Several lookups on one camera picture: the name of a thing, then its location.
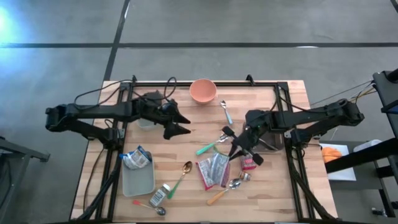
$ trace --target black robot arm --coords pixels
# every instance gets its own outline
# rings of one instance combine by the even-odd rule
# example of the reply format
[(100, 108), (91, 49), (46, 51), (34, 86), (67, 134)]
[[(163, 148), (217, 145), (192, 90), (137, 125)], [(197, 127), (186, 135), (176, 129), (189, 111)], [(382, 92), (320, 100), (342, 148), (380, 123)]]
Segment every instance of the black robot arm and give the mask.
[[(266, 132), (286, 133), (292, 129), (290, 132), (292, 146), (303, 147), (316, 135), (323, 135), (340, 125), (356, 126), (363, 119), (364, 116), (356, 104), (339, 100), (326, 106), (299, 112), (250, 110), (246, 113), (246, 127), (239, 136), (235, 136), (228, 126), (225, 126), (223, 131), (233, 137), (230, 159), (250, 153), (254, 162), (261, 165), (264, 160), (251, 149), (258, 145), (260, 137)], [(316, 123), (305, 129), (294, 129), (296, 125), (312, 122)], [(242, 150), (235, 153), (238, 146)]]
[(125, 101), (111, 106), (102, 105), (58, 105), (47, 108), (47, 122), (45, 127), (49, 131), (62, 132), (73, 131), (80, 133), (87, 139), (99, 139), (107, 149), (118, 147), (119, 130), (114, 128), (99, 128), (78, 119), (108, 118), (121, 122), (133, 122), (143, 118), (161, 124), (165, 130), (163, 137), (170, 139), (179, 134), (188, 134), (187, 130), (179, 123), (189, 124), (190, 121), (182, 116), (178, 110), (177, 102), (168, 100), (162, 104), (159, 100), (163, 96), (158, 92), (146, 93), (131, 101)]

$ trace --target concrete floor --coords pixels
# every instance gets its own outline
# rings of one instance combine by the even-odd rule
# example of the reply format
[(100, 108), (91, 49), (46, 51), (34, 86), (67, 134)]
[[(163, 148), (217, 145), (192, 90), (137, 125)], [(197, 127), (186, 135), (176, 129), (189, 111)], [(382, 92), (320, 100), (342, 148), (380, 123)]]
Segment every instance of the concrete floor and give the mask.
[[(0, 2), (0, 43), (112, 43), (124, 0)], [(132, 0), (121, 42), (398, 42), (398, 13), (388, 0)], [(13, 223), (68, 220), (87, 141), (44, 128), (46, 107), (101, 86), (110, 48), (0, 49), (0, 136), (51, 153), (32, 160), (11, 212)], [(264, 49), (119, 49), (111, 80), (305, 80), (316, 102), (398, 67), (395, 47)], [(351, 96), (353, 90), (343, 96)], [(96, 103), (92, 94), (83, 103)], [(377, 95), (358, 103), (366, 119), (333, 139), (392, 137)], [(331, 133), (324, 136), (331, 138)], [(386, 180), (392, 200), (397, 186)], [(378, 192), (334, 190), (340, 218), (374, 217)]]

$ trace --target orange object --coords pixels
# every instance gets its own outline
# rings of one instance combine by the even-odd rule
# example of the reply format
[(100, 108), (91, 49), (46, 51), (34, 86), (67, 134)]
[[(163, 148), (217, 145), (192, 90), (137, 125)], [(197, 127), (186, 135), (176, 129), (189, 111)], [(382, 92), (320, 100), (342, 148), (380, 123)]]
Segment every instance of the orange object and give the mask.
[(324, 147), (322, 149), (322, 157), (323, 157), (323, 161), (325, 163), (330, 162), (332, 160), (338, 159), (341, 156), (341, 152), (339, 152), (337, 149), (332, 148), (332, 147)]
[(189, 88), (193, 100), (199, 104), (209, 103), (216, 97), (216, 85), (206, 78), (195, 80)]

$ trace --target utensil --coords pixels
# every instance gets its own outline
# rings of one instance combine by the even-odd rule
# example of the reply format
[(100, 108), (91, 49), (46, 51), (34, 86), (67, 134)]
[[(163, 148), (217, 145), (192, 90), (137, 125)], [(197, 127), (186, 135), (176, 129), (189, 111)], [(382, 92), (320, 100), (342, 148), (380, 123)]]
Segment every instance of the utensil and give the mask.
[(239, 178), (231, 180), (229, 182), (229, 188), (223, 190), (222, 192), (214, 195), (213, 198), (207, 200), (207, 205), (212, 205), (213, 203), (215, 203), (218, 199), (220, 199), (225, 194), (225, 192), (229, 191), (230, 189), (233, 189), (233, 190), (237, 189), (241, 185), (241, 183), (242, 183), (242, 180)]
[(215, 142), (213, 142), (213, 143), (211, 143), (211, 144), (209, 144), (209, 145), (197, 150), (197, 156), (199, 156), (200, 154), (202, 154), (202, 153), (206, 152), (207, 150), (211, 149), (215, 144), (217, 144), (219, 142), (225, 142), (225, 140), (227, 140), (227, 139), (228, 139), (228, 136), (226, 134), (220, 135), (220, 138), (217, 141), (215, 141)]
[(140, 206), (143, 206), (143, 207), (154, 209), (158, 215), (166, 215), (166, 209), (164, 209), (164, 207), (152, 208), (151, 206), (143, 204), (143, 203), (141, 203), (141, 202), (139, 202), (137, 200), (133, 200), (132, 203), (134, 205), (140, 205)]
[(220, 105), (224, 108), (226, 119), (228, 120), (229, 124), (232, 124), (231, 116), (229, 115), (228, 111), (226, 110), (226, 103), (224, 100), (221, 100)]
[(202, 78), (191, 84), (189, 93), (197, 103), (206, 104), (216, 97), (217, 87), (211, 80)]
[(171, 199), (173, 197), (173, 195), (175, 193), (175, 190), (177, 189), (177, 187), (180, 184), (181, 180), (184, 178), (185, 174), (189, 173), (191, 170), (192, 170), (192, 162), (188, 161), (182, 167), (182, 175), (181, 175), (180, 179), (177, 181), (177, 183), (175, 184), (175, 186), (172, 189), (172, 191), (170, 191), (170, 193), (167, 195), (168, 199)]

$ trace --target wooden table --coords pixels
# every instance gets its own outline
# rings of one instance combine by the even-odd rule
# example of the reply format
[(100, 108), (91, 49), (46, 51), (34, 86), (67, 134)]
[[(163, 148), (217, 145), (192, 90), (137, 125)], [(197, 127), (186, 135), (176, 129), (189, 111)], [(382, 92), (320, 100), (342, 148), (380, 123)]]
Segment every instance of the wooden table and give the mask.
[[(301, 80), (287, 81), (289, 84), (292, 103), (302, 108), (309, 108), (304, 82)], [(111, 94), (118, 84), (102, 91), (100, 101)], [(137, 87), (138, 93), (159, 90), (163, 88)], [(171, 140), (163, 139), (162, 127), (152, 131), (141, 130), (136, 122), (130, 123), (126, 133), (124, 152), (135, 150), (140, 144), (145, 150), (152, 153), (155, 162), (156, 189), (166, 183), (173, 187), (182, 174), (182, 166), (187, 161), (200, 161), (211, 156), (206, 152), (196, 156), (195, 152), (203, 146), (218, 139), (221, 128), (227, 125), (223, 108), (219, 101), (225, 100), (228, 111), (234, 121), (232, 128), (239, 134), (244, 122), (244, 115), (250, 109), (269, 110), (274, 104), (275, 94), (268, 87), (219, 87), (217, 99), (208, 105), (196, 104), (189, 95), (189, 87), (177, 87), (172, 95), (178, 102), (178, 108), (192, 123), (183, 124), (192, 130), (191, 134), (172, 137)], [(115, 94), (106, 104), (116, 103)], [(96, 119), (96, 126), (105, 128), (103, 119)], [(230, 142), (218, 145), (222, 152), (229, 152)], [(102, 150), (99, 141), (92, 141), (88, 145), (83, 170), (80, 177), (76, 199), (71, 218), (82, 213), (83, 196), (90, 172), (95, 159)], [(105, 154), (103, 153), (88, 191), (87, 204), (90, 204), (98, 193), (104, 167)], [(162, 204), (167, 210), (164, 217), (144, 207), (132, 204), (133, 198), (125, 197), (122, 190), (122, 177), (119, 179), (118, 194), (114, 208), (114, 222), (294, 222), (297, 221), (292, 188), (285, 151), (262, 155), (264, 163), (252, 174), (250, 182), (243, 182), (241, 186), (229, 191), (222, 199), (212, 206), (207, 206), (206, 201), (217, 194), (222, 188), (215, 186), (205, 191), (200, 175), (195, 166), (187, 174), (178, 187), (173, 199), (165, 200)], [(320, 203), (333, 216), (337, 216), (335, 203), (318, 146), (310, 146), (305, 150), (305, 167), (312, 192)], [(231, 161), (230, 179), (238, 176), (240, 170), (239, 159)], [(103, 216), (108, 211), (108, 191), (105, 198)], [(152, 194), (134, 197), (141, 202), (148, 202)], [(300, 198), (305, 217), (307, 214), (303, 193)]]

